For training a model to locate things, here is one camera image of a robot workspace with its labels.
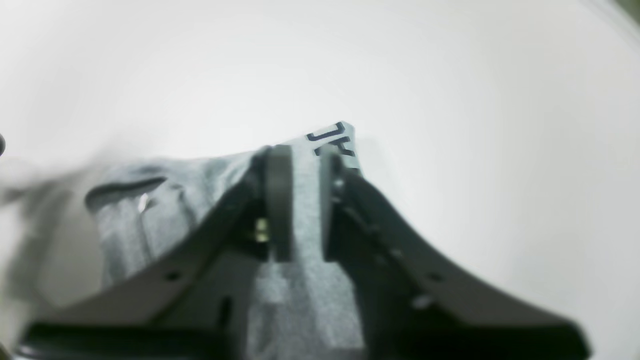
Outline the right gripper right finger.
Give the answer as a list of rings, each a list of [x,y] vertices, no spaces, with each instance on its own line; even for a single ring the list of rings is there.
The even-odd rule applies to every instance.
[[[353,286],[370,360],[586,360],[579,326],[449,260],[338,153],[320,157],[324,259]]]

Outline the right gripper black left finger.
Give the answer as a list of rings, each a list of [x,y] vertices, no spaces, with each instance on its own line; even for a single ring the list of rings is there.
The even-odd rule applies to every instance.
[[[169,254],[87,300],[39,317],[21,360],[242,360],[256,272],[293,249],[293,158],[254,155],[247,173]]]

